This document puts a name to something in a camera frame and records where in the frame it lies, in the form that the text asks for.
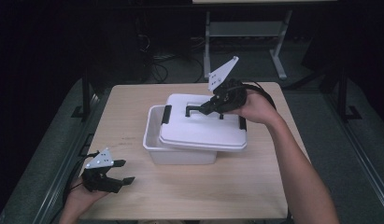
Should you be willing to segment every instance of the white plastic container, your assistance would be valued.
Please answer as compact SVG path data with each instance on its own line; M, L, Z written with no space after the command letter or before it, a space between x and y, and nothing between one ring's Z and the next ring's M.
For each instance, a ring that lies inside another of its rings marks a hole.
M234 114L213 112L204 115L191 111L186 116L186 107L202 105L209 101L207 95L171 94L167 105L167 120L160 130L160 141L168 147L197 150L240 152L247 145L247 127L245 119Z
M165 105L150 108L143 146L156 164L211 164L216 160L217 151L194 150L168 147L159 140Z

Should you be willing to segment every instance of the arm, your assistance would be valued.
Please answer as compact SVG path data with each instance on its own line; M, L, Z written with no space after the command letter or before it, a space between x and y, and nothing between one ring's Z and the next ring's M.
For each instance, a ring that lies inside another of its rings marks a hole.
M82 178L72 185L63 213L60 218L60 224L75 224L78 223L78 218L83 215L89 208L99 199L108 195L108 192L93 191L89 192L82 185Z
M296 223L339 223L334 203L318 173L297 145L291 130L279 113L255 91L246 103L233 111L270 132L281 173L285 196Z

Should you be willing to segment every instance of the dark background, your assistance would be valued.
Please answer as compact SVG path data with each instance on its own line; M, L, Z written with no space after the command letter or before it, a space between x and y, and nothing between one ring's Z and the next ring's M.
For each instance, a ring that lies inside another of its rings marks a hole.
M174 2L190 3L162 6ZM123 7L136 8L107 10L119 2L93 3L101 2L0 0L0 212L77 80L88 74L98 94L113 84L105 83L107 76L143 83L151 58L139 50L146 43L138 35L148 35L154 46L186 50L191 36L204 36L198 25L205 22L203 8L167 10L151 7L154 1L124 0ZM220 19L251 19L255 10L226 8ZM261 10L271 18L284 7ZM384 121L384 1L296 7L287 39L299 38L312 39L306 67L339 64Z

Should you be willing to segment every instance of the person's left hand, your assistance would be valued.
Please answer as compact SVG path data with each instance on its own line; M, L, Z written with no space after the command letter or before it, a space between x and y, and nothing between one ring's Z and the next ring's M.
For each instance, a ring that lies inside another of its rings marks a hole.
M66 204L60 218L60 224L76 223L98 200L108 195L104 191L88 191L82 184L83 179L79 177L73 184L67 196Z

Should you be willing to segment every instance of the white lid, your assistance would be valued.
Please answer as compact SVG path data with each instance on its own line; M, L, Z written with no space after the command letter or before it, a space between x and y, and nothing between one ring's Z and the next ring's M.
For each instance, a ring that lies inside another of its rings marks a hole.
M224 115L220 119L216 112L204 115L191 111L189 117L185 116L187 105L201 105L209 99L210 96L206 95L170 95L167 105L171 105L171 110L168 122L162 124L160 141L178 148L215 151L244 149L247 145L247 131L240 129L240 117L237 115Z

